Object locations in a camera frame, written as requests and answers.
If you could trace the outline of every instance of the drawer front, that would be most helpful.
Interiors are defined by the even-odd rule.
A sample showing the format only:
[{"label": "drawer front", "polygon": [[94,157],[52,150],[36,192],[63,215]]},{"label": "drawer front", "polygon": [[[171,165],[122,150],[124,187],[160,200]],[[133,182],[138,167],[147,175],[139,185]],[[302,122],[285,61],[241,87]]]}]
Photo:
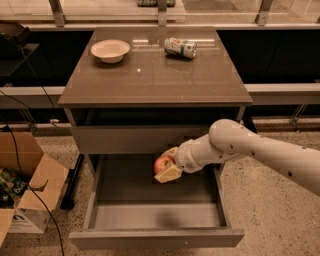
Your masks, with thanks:
[{"label": "drawer front", "polygon": [[75,232],[71,241],[81,250],[236,247],[243,230],[168,230]]},{"label": "drawer front", "polygon": [[78,126],[71,129],[83,154],[161,153],[208,131],[208,126]]}]

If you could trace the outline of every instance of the metal pole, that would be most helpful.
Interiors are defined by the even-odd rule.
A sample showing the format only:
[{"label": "metal pole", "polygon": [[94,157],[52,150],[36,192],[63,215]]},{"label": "metal pole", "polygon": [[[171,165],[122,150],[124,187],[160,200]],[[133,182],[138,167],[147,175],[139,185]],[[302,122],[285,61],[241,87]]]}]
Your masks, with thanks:
[{"label": "metal pole", "polygon": [[49,0],[54,22],[57,27],[64,27],[66,24],[66,18],[63,14],[62,7],[59,0]]},{"label": "metal pole", "polygon": [[273,2],[273,0],[263,0],[262,1],[259,13],[258,13],[256,20],[255,20],[255,22],[259,26],[264,26],[267,24],[272,2]]},{"label": "metal pole", "polygon": [[158,24],[167,25],[167,0],[158,0]]}]

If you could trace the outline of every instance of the terrazzo floor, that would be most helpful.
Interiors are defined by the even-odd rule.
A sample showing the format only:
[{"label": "terrazzo floor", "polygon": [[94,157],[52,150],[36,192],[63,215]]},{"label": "terrazzo floor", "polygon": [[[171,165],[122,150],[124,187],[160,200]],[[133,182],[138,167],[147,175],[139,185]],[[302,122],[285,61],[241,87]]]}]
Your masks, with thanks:
[{"label": "terrazzo floor", "polygon": [[[319,123],[311,130],[302,125],[300,133],[293,132],[286,124],[257,124],[257,128],[261,135],[320,150]],[[74,167],[78,150],[72,137],[36,139],[45,153],[67,168]],[[232,227],[245,232],[236,248],[81,251],[68,236],[70,232],[82,230],[93,185],[92,173],[84,163],[75,191],[75,207],[70,211],[57,207],[53,211],[61,230],[65,255],[320,255],[320,197],[248,157],[225,165],[222,184]],[[53,222],[50,220],[44,234],[8,234],[0,255],[61,255]]]}]

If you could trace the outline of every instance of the can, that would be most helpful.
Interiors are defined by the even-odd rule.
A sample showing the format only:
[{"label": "can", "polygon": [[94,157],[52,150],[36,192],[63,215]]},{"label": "can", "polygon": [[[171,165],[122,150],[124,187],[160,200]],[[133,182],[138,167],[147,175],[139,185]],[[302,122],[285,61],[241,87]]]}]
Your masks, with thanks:
[{"label": "can", "polygon": [[197,43],[194,41],[170,37],[166,38],[164,42],[164,51],[170,55],[193,59],[196,56],[196,50]]}]

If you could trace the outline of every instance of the box flap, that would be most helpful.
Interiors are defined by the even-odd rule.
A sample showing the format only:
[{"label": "box flap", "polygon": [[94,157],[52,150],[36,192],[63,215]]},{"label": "box flap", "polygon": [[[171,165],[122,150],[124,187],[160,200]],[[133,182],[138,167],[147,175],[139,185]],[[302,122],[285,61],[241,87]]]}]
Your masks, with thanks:
[{"label": "box flap", "polygon": [[0,210],[0,247],[2,246],[2,243],[6,238],[8,230],[10,228],[14,211],[15,211],[14,209]]},{"label": "box flap", "polygon": [[[36,191],[36,193],[50,211],[56,208],[68,173],[69,170],[66,167],[44,154],[33,174],[29,184],[33,188],[45,185],[42,192]],[[41,201],[30,190],[25,191],[18,208],[46,210]]]},{"label": "box flap", "polygon": [[[13,134],[17,143],[20,166],[23,170],[21,175],[31,177],[42,158],[43,151],[31,133],[14,132]],[[0,133],[0,167],[12,168],[19,172],[16,147],[12,134],[9,132]]]}]

